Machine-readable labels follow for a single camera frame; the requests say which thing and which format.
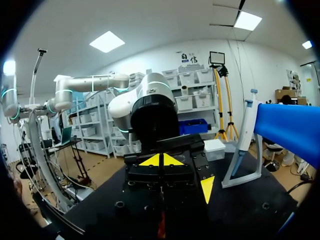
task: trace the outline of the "ceiling panel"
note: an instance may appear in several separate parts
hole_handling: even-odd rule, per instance
[[[213,5],[225,6],[238,9],[241,0],[213,0]]]
[[[252,33],[252,31],[232,27],[228,35],[229,40],[244,41]]]
[[[210,26],[209,37],[212,39],[227,39],[231,30],[232,28],[227,26]]]
[[[236,22],[238,10],[221,6],[212,6],[210,24],[231,25]]]

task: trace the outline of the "black tabletop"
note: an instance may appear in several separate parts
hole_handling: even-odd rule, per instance
[[[263,237],[274,235],[296,209],[297,202],[287,193],[275,177],[264,167],[259,179],[242,185],[222,188],[223,180],[233,154],[211,161],[215,180],[208,204],[213,237]],[[257,159],[250,153],[243,158],[237,176],[254,172]],[[121,168],[84,201],[73,207],[65,217],[78,227],[99,222],[99,216],[114,211],[115,202],[122,194],[125,168]]]

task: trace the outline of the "cable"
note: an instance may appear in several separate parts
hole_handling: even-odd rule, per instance
[[[300,187],[304,184],[312,184],[313,182],[314,182],[313,180],[299,182],[297,185],[293,186],[287,193],[290,194],[293,190],[297,189],[298,187]]]

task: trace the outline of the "yellow triangular marker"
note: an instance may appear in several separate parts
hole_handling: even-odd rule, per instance
[[[215,180],[215,176],[209,177],[205,180],[201,180],[201,186],[202,186],[206,204],[209,203],[211,191],[212,191],[212,188],[214,187],[214,180]]]
[[[150,157],[148,160],[145,160],[144,162],[140,163],[139,166],[159,166],[159,155],[160,154],[157,153],[156,155]]]
[[[163,154],[163,163],[165,166],[169,165],[175,165],[175,166],[181,166],[184,165],[182,162],[178,161],[177,159],[173,158],[172,156],[168,154]]]

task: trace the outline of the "white wall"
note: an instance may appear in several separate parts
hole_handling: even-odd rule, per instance
[[[250,99],[250,90],[255,88],[258,90],[258,99],[263,102],[269,99],[275,102],[275,90],[281,89],[282,86],[289,86],[286,70],[300,73],[300,66],[291,56],[272,48],[247,42],[238,42],[237,44],[236,41],[230,41],[229,43],[230,46],[227,40],[194,40],[170,44],[120,60],[101,68],[94,74],[146,73],[146,69],[152,69],[154,73],[161,73],[165,70],[177,69],[181,65],[181,53],[177,53],[180,51],[198,52],[200,63],[207,68],[210,51],[225,53],[225,65],[229,72],[228,78],[233,102],[233,121],[237,129],[240,130],[244,110],[243,91],[235,59],[240,65],[244,98]],[[223,113],[224,116],[227,116],[228,101],[224,80],[221,81],[221,91]]]
[[[50,99],[50,97],[36,97],[35,103],[43,104],[48,99]],[[26,104],[29,104],[29,98],[18,97],[18,102],[20,103],[21,106],[24,106]],[[1,112],[1,133],[0,133],[1,143],[6,144],[8,154],[9,154],[9,159],[11,162],[14,162],[20,159],[19,152],[17,151],[18,149],[17,144],[18,145],[21,144],[19,129],[16,124],[15,125],[8,124],[8,121],[5,118],[4,113],[2,111],[1,105],[0,105],[0,112]],[[49,130],[48,118],[46,116],[42,121],[41,130],[42,131]]]

